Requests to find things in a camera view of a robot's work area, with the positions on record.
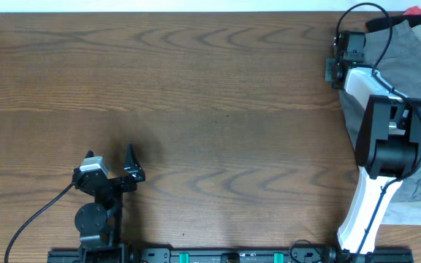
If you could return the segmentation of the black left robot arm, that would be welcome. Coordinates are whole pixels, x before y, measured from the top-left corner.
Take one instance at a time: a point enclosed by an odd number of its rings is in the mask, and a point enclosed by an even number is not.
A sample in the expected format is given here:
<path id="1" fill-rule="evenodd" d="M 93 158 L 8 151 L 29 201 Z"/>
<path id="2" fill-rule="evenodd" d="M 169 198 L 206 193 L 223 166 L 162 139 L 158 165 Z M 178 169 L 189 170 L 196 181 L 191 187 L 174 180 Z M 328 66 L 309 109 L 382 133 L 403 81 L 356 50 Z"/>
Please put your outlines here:
<path id="1" fill-rule="evenodd" d="M 110 169 L 101 156 L 90 150 L 72 176 L 74 187 L 94 198 L 82 206 L 75 216 L 75 227 L 84 248 L 112 246 L 120 234 L 123 194 L 137 190 L 145 181 L 145 172 L 134 153 L 132 144 L 126 148 L 124 170 L 127 175 L 109 178 Z"/>

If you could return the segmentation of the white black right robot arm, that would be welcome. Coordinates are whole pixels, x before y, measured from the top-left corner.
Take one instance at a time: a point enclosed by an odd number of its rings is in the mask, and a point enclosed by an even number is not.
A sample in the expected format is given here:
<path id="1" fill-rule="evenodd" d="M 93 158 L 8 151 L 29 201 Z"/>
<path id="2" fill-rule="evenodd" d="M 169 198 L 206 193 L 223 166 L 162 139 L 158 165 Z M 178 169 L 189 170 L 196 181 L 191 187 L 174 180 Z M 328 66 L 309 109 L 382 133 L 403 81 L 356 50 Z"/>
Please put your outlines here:
<path id="1" fill-rule="evenodd" d="M 327 73 L 363 110 L 354 147 L 360 178 L 337 236 L 349 261 L 366 262 L 392 197 L 421 167 L 421 99 L 387 83 L 359 51 L 338 51 Z"/>

